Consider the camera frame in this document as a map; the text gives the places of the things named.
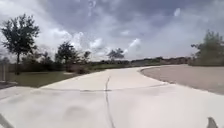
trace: green tree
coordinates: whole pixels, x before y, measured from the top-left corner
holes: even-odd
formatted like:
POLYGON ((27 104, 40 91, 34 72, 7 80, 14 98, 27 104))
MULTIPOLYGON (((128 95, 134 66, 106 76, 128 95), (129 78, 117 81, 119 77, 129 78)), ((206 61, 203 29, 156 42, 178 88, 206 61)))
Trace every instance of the green tree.
POLYGON ((91 52, 90 51, 85 51, 82 57, 82 60, 84 63, 87 63, 89 61, 89 56, 90 56, 91 52))
POLYGON ((63 70, 63 64, 61 62, 60 57, 56 53, 54 56, 54 70, 55 71, 62 71, 63 70))
POLYGON ((64 42, 58 47, 58 52, 55 55, 57 61, 64 61, 66 71, 69 71, 71 64, 79 61, 79 54, 70 42, 64 42))
POLYGON ((27 55, 22 57, 21 61, 21 71, 25 72, 38 72, 42 69, 40 68, 40 64, 38 59, 41 57, 41 54, 38 52, 28 53, 27 55))
POLYGON ((124 58, 124 51, 121 48, 111 50, 110 53, 107 55, 111 60, 115 59, 123 59, 124 58))
POLYGON ((224 45, 222 36, 219 33, 208 31, 204 42, 193 44, 192 47, 198 51, 194 55, 194 64, 203 66, 220 66, 224 63, 224 45))
POLYGON ((32 53, 33 49, 36 49, 34 37, 38 36, 39 27, 34 25, 34 23, 33 16, 24 14, 5 21, 1 28, 1 31, 7 40, 3 42, 3 46, 6 47, 9 52, 16 54, 17 56, 16 75, 20 74, 20 55, 32 53))
POLYGON ((51 57, 49 56, 48 52, 45 52, 42 55, 42 59, 40 61, 41 65, 43 66, 44 70, 52 71, 53 70, 53 61, 51 60, 51 57))

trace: grass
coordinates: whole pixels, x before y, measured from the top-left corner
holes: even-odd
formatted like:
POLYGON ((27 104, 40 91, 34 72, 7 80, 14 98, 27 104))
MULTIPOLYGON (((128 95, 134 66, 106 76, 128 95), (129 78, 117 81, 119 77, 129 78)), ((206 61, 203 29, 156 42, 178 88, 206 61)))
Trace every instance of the grass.
POLYGON ((16 76, 14 73, 10 73, 10 81, 17 82, 19 86, 38 88, 75 76, 78 76, 78 74, 64 74, 64 72, 30 72, 21 73, 19 76, 16 76))

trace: cloud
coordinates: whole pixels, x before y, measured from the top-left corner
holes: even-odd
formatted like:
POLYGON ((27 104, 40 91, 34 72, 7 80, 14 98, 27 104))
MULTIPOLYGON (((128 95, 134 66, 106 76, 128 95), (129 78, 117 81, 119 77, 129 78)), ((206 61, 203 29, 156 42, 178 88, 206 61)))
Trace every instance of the cloud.
POLYGON ((130 48, 133 48, 133 47, 137 47, 141 44, 141 40, 136 38, 134 39, 130 44, 129 44, 129 47, 130 48))
POLYGON ((82 50, 82 38, 84 34, 82 32, 78 32, 73 35, 71 39, 71 44, 75 47, 76 50, 82 50))
POLYGON ((93 42, 90 42, 89 43, 90 49, 94 49, 94 50, 102 49, 102 47, 103 47, 103 42, 102 41, 103 40, 101 38, 97 38, 93 42))
POLYGON ((174 15, 175 17, 177 17, 177 16, 180 15, 180 12, 181 12, 180 8, 177 8, 177 9, 174 11, 173 15, 174 15))
POLYGON ((130 34, 130 31, 129 30, 125 30, 125 31, 122 31, 121 32, 121 35, 122 36, 128 36, 130 34))
POLYGON ((128 59, 190 55, 190 45, 202 41, 207 29, 224 35, 223 12, 221 0, 0 1, 0 22, 32 14, 41 30, 39 45, 56 50, 71 40, 95 60, 115 48, 128 59))

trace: concrete driveway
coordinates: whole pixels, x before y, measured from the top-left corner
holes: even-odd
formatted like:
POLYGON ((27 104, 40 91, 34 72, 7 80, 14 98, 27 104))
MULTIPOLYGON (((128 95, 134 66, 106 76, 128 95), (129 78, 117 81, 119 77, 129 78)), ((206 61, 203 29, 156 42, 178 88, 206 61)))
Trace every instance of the concrete driveway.
POLYGON ((15 128, 224 127, 224 96, 148 78, 141 69, 106 70, 2 99, 0 124, 15 128))

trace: road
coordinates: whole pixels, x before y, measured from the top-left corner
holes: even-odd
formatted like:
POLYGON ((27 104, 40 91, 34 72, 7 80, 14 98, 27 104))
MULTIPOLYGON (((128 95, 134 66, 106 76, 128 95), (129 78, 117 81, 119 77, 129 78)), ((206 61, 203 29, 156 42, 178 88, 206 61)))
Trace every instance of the road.
POLYGON ((106 70, 8 97, 0 113, 16 128, 224 127, 222 95, 161 82, 141 69, 106 70))

